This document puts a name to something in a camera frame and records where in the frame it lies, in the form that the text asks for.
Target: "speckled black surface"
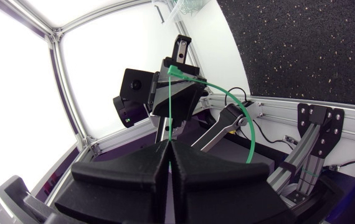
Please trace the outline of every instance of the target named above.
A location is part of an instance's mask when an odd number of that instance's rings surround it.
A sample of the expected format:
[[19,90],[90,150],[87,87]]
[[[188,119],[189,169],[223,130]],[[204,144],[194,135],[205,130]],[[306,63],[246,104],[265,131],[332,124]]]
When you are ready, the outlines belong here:
[[252,95],[355,104],[355,0],[217,0]]

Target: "green wire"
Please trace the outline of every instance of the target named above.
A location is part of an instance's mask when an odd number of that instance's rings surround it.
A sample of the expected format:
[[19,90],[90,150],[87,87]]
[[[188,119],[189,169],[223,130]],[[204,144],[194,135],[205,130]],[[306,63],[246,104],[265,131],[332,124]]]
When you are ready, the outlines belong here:
[[205,84],[205,85],[208,85],[208,86],[211,86],[211,87],[214,87],[222,92],[224,92],[225,94],[227,94],[229,97],[231,97],[241,108],[241,110],[244,112],[245,114],[245,117],[247,118],[247,121],[248,121],[248,124],[250,124],[250,130],[251,130],[251,148],[250,148],[250,153],[248,155],[248,158],[247,158],[247,161],[246,163],[251,163],[251,160],[252,160],[252,157],[253,157],[253,152],[255,150],[255,130],[253,128],[253,123],[252,123],[252,119],[248,113],[248,111],[245,109],[244,105],[240,102],[239,99],[237,99],[233,94],[229,93],[228,91],[224,90],[223,88],[217,86],[217,85],[214,85],[214,84],[211,84],[211,83],[207,83],[207,82],[204,82],[204,81],[201,81],[201,80],[196,80],[196,79],[193,79],[193,78],[189,78],[185,75],[183,75],[183,72],[180,71],[176,66],[174,65],[171,65],[169,67],[169,70],[168,70],[168,75],[173,75],[175,77],[178,77],[178,78],[181,78],[181,79],[184,79],[184,80],[189,80],[189,81],[193,81],[193,82],[198,82],[198,83],[202,83],[202,84]]
[[172,99],[171,99],[171,77],[169,77],[169,141],[172,141]]
[[312,173],[312,172],[310,172],[310,171],[308,171],[308,170],[306,170],[306,169],[304,169],[304,168],[302,168],[302,170],[303,170],[303,172],[306,172],[307,174],[310,174],[310,175],[312,175],[313,177],[319,177],[319,175],[314,174],[314,173]]

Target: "black bracket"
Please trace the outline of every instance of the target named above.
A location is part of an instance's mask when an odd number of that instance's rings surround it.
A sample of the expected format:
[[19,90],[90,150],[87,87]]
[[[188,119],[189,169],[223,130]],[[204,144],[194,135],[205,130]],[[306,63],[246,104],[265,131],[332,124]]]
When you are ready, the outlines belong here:
[[294,190],[290,194],[286,196],[286,198],[290,199],[292,202],[299,203],[305,200],[308,196],[301,193],[300,191]]
[[311,155],[325,159],[341,139],[345,112],[327,106],[298,104],[298,131],[301,137],[311,123],[320,124],[320,135],[310,152]]

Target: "camera lens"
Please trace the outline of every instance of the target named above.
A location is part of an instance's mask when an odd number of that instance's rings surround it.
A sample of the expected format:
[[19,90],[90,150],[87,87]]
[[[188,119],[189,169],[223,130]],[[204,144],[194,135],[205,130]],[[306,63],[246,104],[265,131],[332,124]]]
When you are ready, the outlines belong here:
[[130,88],[132,90],[140,90],[141,89],[141,81],[139,80],[133,80],[132,83],[130,83]]

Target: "screw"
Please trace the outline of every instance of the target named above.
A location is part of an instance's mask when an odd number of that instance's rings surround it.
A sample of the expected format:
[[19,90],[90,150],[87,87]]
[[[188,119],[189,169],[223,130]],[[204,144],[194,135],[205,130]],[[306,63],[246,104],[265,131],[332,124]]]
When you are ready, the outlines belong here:
[[238,125],[238,126],[241,126],[241,124],[242,124],[243,122],[244,122],[244,118],[240,118],[240,119],[239,119],[239,122],[237,122],[237,125]]

